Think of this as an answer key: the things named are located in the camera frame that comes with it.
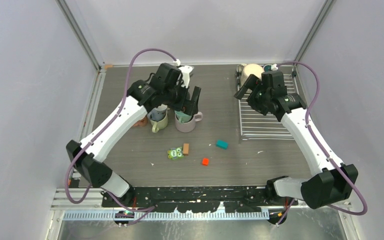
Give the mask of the pale green small mug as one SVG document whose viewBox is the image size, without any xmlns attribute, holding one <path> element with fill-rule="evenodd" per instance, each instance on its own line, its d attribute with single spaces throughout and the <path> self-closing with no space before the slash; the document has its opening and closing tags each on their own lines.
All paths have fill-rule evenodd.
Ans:
<svg viewBox="0 0 384 240">
<path fill-rule="evenodd" d="M 181 111 L 175 111 L 175 116 L 176 116 L 176 119 L 180 122 L 180 123 L 187 123 L 191 120 L 192 116 L 191 115 L 188 115 L 186 113 L 183 113 Z"/>
</svg>

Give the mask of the dark teal mug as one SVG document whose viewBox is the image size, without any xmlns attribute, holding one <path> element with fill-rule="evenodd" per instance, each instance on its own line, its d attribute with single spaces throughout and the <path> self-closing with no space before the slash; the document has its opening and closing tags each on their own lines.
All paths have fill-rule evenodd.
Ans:
<svg viewBox="0 0 384 240">
<path fill-rule="evenodd" d="M 265 72 L 270 72 L 270 71 L 272 71 L 272 70 L 273 70 L 272 68 L 273 68 L 273 67 L 272 67 L 271 64 L 266 64 L 266 65 L 263 66 L 263 70 L 264 70 Z"/>
</svg>

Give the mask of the lilac pink mug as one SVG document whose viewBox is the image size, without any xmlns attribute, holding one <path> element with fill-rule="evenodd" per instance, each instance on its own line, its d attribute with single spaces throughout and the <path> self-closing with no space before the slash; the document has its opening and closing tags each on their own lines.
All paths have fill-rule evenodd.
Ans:
<svg viewBox="0 0 384 240">
<path fill-rule="evenodd" d="M 175 127 L 182 133 L 189 133 L 195 129 L 196 123 L 200 122 L 203 119 L 203 116 L 203 113 L 198 111 L 197 114 L 192 115 L 191 120 L 186 123 L 180 123 L 175 116 Z"/>
</svg>

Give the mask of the light green cream mug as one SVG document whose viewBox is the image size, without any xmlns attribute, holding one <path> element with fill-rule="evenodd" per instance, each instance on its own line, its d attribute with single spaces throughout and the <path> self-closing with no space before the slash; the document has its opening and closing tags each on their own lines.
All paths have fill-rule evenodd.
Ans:
<svg viewBox="0 0 384 240">
<path fill-rule="evenodd" d="M 151 124 L 151 131 L 153 133 L 157 133 L 160 130 L 165 129 L 168 126 L 168 122 L 169 122 L 168 114 L 166 114 L 164 118 L 160 121 L 154 121 L 151 116 L 149 116 L 148 119 Z"/>
</svg>

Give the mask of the terracotta small cup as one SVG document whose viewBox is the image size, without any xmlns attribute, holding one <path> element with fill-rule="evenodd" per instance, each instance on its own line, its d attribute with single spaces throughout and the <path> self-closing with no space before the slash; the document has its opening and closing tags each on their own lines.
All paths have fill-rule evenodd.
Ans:
<svg viewBox="0 0 384 240">
<path fill-rule="evenodd" d="M 145 127 L 148 124 L 148 122 L 149 122 L 148 117 L 145 116 L 142 119 L 140 119 L 139 121 L 137 121 L 133 126 L 134 127 Z"/>
</svg>

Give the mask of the blue grey small cup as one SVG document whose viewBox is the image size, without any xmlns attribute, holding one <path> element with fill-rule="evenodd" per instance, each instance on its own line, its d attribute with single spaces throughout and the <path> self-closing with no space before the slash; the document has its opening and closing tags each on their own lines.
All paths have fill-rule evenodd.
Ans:
<svg viewBox="0 0 384 240">
<path fill-rule="evenodd" d="M 165 104 L 161 104 L 158 107 L 153 108 L 149 113 L 148 113 L 148 118 L 154 122 L 159 122 L 164 119 L 164 117 L 167 114 L 168 106 Z"/>
</svg>

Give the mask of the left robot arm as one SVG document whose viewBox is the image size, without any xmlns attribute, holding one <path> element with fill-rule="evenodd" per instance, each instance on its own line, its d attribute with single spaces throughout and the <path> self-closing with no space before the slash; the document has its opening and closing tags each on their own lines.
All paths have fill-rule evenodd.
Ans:
<svg viewBox="0 0 384 240">
<path fill-rule="evenodd" d="M 198 112 L 201 88 L 196 86 L 189 94 L 193 70 L 189 65 L 162 63 L 150 80 L 133 82 L 126 98 L 93 132 L 79 142 L 71 140 L 66 145 L 73 168 L 93 188 L 109 191 L 116 203 L 128 207 L 134 199 L 131 185 L 109 168 L 104 160 L 123 135 L 153 109 L 166 105 L 187 115 Z"/>
</svg>

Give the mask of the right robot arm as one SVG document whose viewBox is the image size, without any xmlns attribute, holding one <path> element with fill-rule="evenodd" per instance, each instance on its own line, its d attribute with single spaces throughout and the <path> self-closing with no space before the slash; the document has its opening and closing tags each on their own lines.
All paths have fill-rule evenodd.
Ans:
<svg viewBox="0 0 384 240">
<path fill-rule="evenodd" d="M 332 205 L 347 200 L 358 177 L 354 164 L 344 164 L 312 125 L 307 105 L 301 96 L 289 93 L 280 70 L 250 74 L 234 97 L 246 98 L 247 104 L 266 116 L 272 114 L 292 135 L 302 152 L 311 177 L 280 176 L 267 181 L 265 198 L 279 205 L 285 197 L 304 201 L 310 208 Z"/>
</svg>

